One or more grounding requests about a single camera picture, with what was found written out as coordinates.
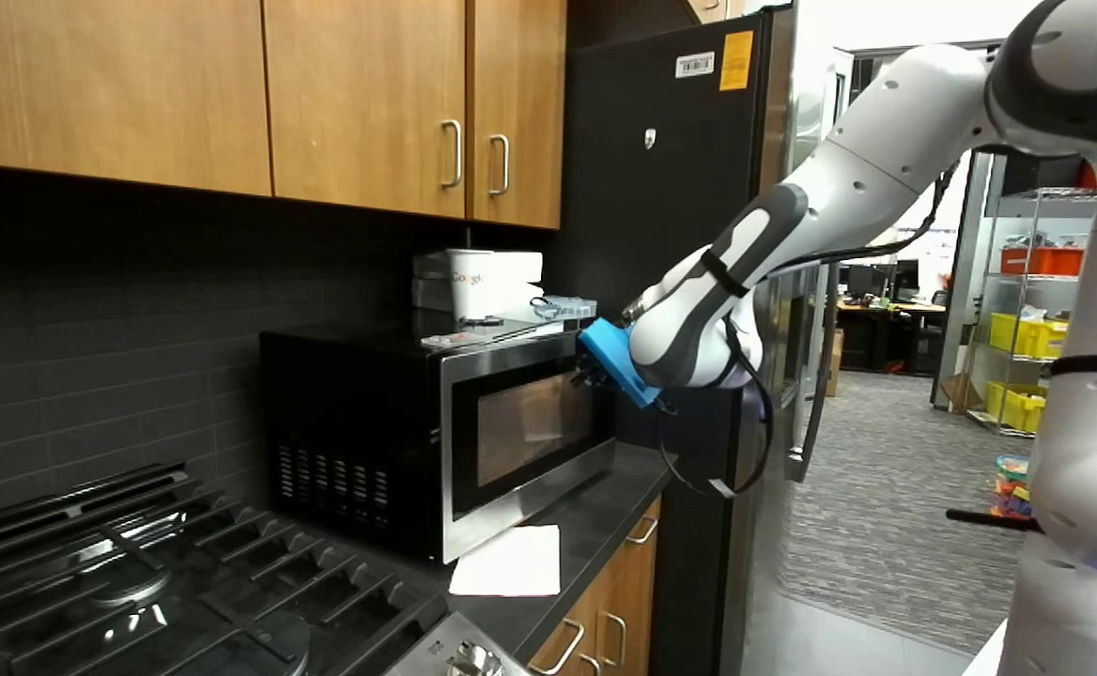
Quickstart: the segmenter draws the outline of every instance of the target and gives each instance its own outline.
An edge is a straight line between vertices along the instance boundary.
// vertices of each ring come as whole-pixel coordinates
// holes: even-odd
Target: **upper cabinet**
[[[262,0],[274,190],[466,214],[466,0]]]
[[[561,225],[568,0],[0,0],[0,165]]]
[[[274,190],[561,222],[563,0],[262,0]]]
[[[0,165],[268,195],[260,0],[0,0]]]
[[[561,225],[568,0],[474,0],[476,222]]]

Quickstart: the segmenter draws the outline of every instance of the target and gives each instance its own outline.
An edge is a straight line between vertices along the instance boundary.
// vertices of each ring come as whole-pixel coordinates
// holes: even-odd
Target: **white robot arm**
[[[1097,0],[1045,0],[995,65],[942,46],[899,56],[791,177],[632,303],[633,371],[744,386],[761,351],[736,303],[756,283],[868,244],[979,141],[1097,165]],[[1000,671],[1097,676],[1097,222],[1028,487],[1045,536],[1022,553]]]
[[[984,84],[987,65],[960,48],[899,56],[791,177],[626,307],[637,371],[660,386],[744,386],[725,314],[779,265],[864,248],[894,225],[969,141],[987,139]],[[750,312],[736,324],[744,358],[759,359]]]

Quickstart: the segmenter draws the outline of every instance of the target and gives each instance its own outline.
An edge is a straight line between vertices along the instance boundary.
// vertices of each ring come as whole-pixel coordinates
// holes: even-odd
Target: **metal handle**
[[[607,625],[617,625],[620,628],[620,656],[611,661],[611,656],[601,656],[607,670],[617,670],[617,671],[623,671],[623,663],[626,663],[626,621],[623,617],[617,617],[617,611],[601,611],[601,621],[607,621]]]
[[[511,190],[511,135],[489,135],[489,145],[499,145],[499,183],[489,188],[489,195],[507,195]]]
[[[585,661],[585,663],[591,663],[591,671],[593,671],[593,676],[601,676],[601,663],[596,663],[591,652],[580,652],[580,661]]]
[[[563,646],[563,652],[557,656],[553,670],[536,670],[532,663],[528,671],[557,676],[580,652],[580,646],[585,638],[585,628],[580,621],[563,621],[561,628],[572,628],[575,631],[572,646]]]
[[[632,545],[632,550],[643,550],[643,545],[648,545],[648,542],[655,542],[655,535],[656,535],[656,527],[660,527],[660,518],[655,518],[655,522],[645,527],[645,535],[637,535],[637,536],[626,536],[626,545]]]
[[[443,121],[441,133],[452,135],[452,149],[454,149],[452,177],[441,179],[441,188],[454,188],[466,177],[466,123],[462,121]]]

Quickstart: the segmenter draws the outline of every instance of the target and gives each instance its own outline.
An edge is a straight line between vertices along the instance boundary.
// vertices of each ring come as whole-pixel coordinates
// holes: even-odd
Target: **label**
[[[725,34],[722,91],[747,91],[750,30]]]
[[[672,78],[706,78],[715,76],[715,54],[685,54],[672,60]]]

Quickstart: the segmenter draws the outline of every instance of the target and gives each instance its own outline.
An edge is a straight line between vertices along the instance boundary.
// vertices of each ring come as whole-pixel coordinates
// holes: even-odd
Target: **blue gripper pad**
[[[607,319],[593,319],[583,334],[580,334],[583,351],[601,366],[601,371],[607,381],[620,382],[620,389],[637,404],[648,409],[660,394],[660,386],[648,386],[633,366],[632,366],[632,347],[626,347],[626,331],[607,324]]]

